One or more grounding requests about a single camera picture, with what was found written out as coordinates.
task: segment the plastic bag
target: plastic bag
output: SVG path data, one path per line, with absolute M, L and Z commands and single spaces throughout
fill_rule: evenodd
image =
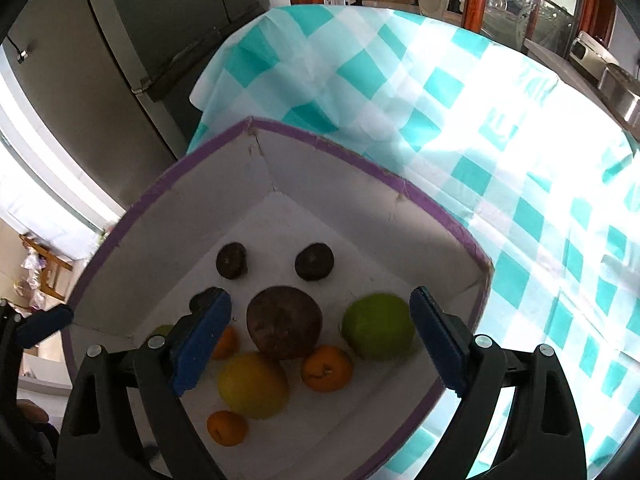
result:
M 24 261 L 22 262 L 21 267 L 25 268 L 25 269 L 36 269 L 36 270 L 41 270 L 44 269 L 47 265 L 47 261 L 46 259 L 44 259 L 44 257 L 40 256 L 38 254 L 38 252 L 36 251 L 36 249 L 34 249 L 33 247 L 29 247 L 28 248 L 29 254 L 28 256 L 24 259 Z
M 20 280 L 19 282 L 14 283 L 14 291 L 15 293 L 24 298 L 25 300 L 31 301 L 31 297 L 33 296 L 33 289 L 27 280 Z
M 44 297 L 44 293 L 41 290 L 36 289 L 33 291 L 33 295 L 29 300 L 29 306 L 36 310 L 44 310 L 45 300 L 46 298 Z

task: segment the kitchen counter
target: kitchen counter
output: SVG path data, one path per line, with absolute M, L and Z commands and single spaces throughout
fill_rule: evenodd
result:
M 562 81 L 587 97 L 589 101 L 603 110 L 604 113 L 606 113 L 612 120 L 616 121 L 622 129 L 626 129 L 620 124 L 620 122 L 618 122 L 612 113 L 609 112 L 607 106 L 600 99 L 598 89 L 583 78 L 567 60 L 561 58 L 558 54 L 551 52 L 548 48 L 538 45 L 531 40 L 524 40 L 524 46 L 529 49 L 529 57 L 531 59 L 535 59 L 537 62 L 542 63 L 547 68 L 553 70 L 558 74 Z

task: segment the tangerine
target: tangerine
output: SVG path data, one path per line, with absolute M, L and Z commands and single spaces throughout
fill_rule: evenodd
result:
M 246 437 L 249 424 L 242 415 L 221 411 L 209 415 L 207 431 L 220 446 L 237 446 Z
M 228 359 L 240 349 L 238 332 L 231 325 L 227 325 L 224 332 L 218 339 L 216 347 L 213 349 L 211 358 L 216 361 Z
M 351 381 L 353 362 L 341 348 L 321 345 L 303 361 L 300 376 L 316 392 L 334 392 Z

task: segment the green apple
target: green apple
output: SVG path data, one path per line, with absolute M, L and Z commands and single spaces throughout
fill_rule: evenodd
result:
M 174 326 L 171 324 L 156 326 L 156 328 L 153 329 L 151 334 L 149 334 L 149 337 L 153 335 L 161 335 L 161 336 L 167 337 L 169 335 L 169 332 L 171 332 L 173 328 Z
M 386 361 L 410 353 L 415 326 L 404 300 L 377 292 L 351 303 L 340 332 L 363 359 Z

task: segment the teal checkered tablecloth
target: teal checkered tablecloth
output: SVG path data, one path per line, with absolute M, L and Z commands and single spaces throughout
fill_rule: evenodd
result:
M 194 150 L 247 116 L 329 137 L 407 178 L 495 264 L 479 332 L 558 351 L 593 478 L 640 415 L 640 160 L 587 98 L 466 30 L 362 7 L 270 10 L 234 34 L 191 95 Z M 473 473 L 497 449 L 500 398 Z M 412 480 L 456 407 L 447 392 L 376 477 Z

